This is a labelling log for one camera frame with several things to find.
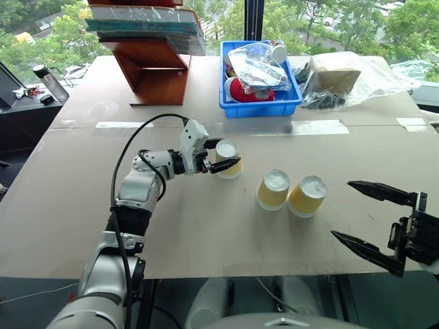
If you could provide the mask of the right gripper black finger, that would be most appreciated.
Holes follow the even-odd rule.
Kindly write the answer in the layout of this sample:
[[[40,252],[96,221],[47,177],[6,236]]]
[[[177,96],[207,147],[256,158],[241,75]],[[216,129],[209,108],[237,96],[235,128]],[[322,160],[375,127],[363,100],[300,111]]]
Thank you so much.
[[[335,230],[332,230],[331,234],[360,258],[385,269],[393,276],[398,278],[403,277],[405,272],[405,257],[399,255],[398,252],[394,252],[393,255],[387,255],[382,253],[377,246],[357,237]]]
[[[355,180],[348,181],[347,184],[363,195],[379,201],[389,201],[400,206],[414,207],[418,198],[417,193],[408,193],[378,182]]]

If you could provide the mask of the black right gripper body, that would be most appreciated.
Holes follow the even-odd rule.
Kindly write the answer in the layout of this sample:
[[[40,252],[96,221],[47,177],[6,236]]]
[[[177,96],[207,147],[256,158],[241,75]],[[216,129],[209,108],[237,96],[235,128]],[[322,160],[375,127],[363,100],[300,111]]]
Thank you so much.
[[[412,202],[412,213],[393,223],[388,247],[394,256],[424,265],[438,260],[438,218],[426,213],[427,194],[420,192]]]

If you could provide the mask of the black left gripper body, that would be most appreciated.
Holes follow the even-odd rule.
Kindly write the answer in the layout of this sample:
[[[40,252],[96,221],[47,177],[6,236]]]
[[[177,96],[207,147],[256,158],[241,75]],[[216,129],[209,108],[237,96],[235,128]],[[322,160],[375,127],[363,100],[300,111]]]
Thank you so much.
[[[211,162],[208,160],[209,150],[202,147],[193,154],[194,173],[208,173],[211,171]]]

